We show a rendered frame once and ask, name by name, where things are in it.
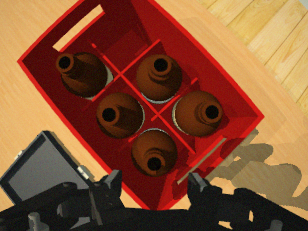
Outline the red crate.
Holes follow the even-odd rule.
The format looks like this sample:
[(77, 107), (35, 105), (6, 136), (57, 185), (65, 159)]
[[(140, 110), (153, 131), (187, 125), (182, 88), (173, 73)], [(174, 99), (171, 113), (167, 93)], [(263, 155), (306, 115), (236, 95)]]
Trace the red crate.
[[(53, 48), (99, 4), (103, 12), (60, 51)], [(78, 52), (94, 54), (114, 76), (91, 101), (67, 91), (55, 65), (61, 54)], [(163, 104), (147, 101), (136, 82), (138, 66), (154, 54), (175, 59), (183, 75), (178, 92)], [(143, 209), (164, 210), (174, 206), (187, 194), (188, 176), (177, 183), (187, 172), (227, 138), (193, 171), (205, 178), (265, 117), (213, 56), (155, 0), (79, 0), (24, 52), (17, 63), (99, 165), (108, 174), (122, 170), (122, 189)], [(219, 127), (204, 137), (193, 137), (180, 131), (171, 118), (174, 104), (195, 90), (214, 95), (223, 110)], [(125, 139), (106, 136), (96, 121), (98, 104), (115, 92), (133, 96), (145, 111), (141, 129)], [(174, 168), (160, 177), (143, 175), (131, 161), (134, 141), (149, 128), (167, 132), (178, 149)]]

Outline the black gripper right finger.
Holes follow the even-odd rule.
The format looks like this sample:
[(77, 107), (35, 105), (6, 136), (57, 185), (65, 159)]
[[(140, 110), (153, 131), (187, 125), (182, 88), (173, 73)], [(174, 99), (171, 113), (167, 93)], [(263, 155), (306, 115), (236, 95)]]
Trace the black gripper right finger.
[[(308, 231), (308, 220), (250, 189), (236, 188), (234, 194), (222, 191), (198, 173), (189, 172), (187, 196), (192, 204), (179, 220), (212, 225), (230, 222), (237, 231)], [(253, 221), (249, 220), (250, 210)]]

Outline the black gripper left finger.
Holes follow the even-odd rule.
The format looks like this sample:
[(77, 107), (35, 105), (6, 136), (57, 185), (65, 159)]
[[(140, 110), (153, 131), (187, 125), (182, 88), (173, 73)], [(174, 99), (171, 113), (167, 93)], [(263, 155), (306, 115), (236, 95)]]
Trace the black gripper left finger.
[(79, 217), (97, 218), (98, 225), (137, 221), (122, 203), (121, 193), (122, 170), (113, 170), (88, 189), (63, 182), (1, 211), (0, 231), (67, 231)]

